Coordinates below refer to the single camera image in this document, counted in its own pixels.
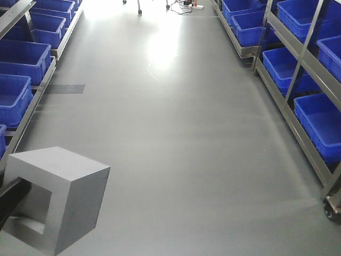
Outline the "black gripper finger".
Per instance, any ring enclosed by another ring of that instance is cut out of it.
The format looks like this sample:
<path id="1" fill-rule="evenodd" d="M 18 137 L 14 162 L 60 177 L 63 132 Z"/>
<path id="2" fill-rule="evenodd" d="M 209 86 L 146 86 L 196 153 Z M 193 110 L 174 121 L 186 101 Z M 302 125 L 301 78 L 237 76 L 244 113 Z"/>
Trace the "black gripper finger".
<path id="1" fill-rule="evenodd" d="M 31 183 L 19 177 L 1 187 L 1 229 L 30 190 Z"/>

